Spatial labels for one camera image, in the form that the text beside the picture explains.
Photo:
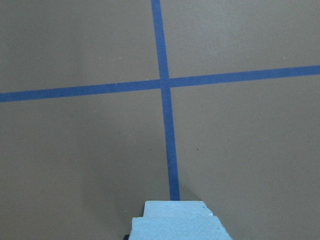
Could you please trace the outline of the light blue foam cube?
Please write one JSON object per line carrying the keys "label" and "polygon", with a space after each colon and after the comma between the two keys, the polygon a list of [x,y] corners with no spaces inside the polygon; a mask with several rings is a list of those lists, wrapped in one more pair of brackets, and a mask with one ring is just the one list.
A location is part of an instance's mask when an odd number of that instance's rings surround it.
{"label": "light blue foam cube", "polygon": [[203,201],[165,201],[148,200],[144,204],[143,217],[168,218],[168,217],[208,217],[213,212],[207,208]]}
{"label": "light blue foam cube", "polygon": [[230,240],[216,216],[136,217],[130,240]]}

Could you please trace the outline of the brown paper table cover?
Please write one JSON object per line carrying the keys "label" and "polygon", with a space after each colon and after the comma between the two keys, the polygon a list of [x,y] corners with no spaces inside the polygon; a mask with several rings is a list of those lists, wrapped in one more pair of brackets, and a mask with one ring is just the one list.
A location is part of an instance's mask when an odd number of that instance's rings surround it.
{"label": "brown paper table cover", "polygon": [[319,239],[319,1],[1,1],[1,239],[123,240],[173,199]]}

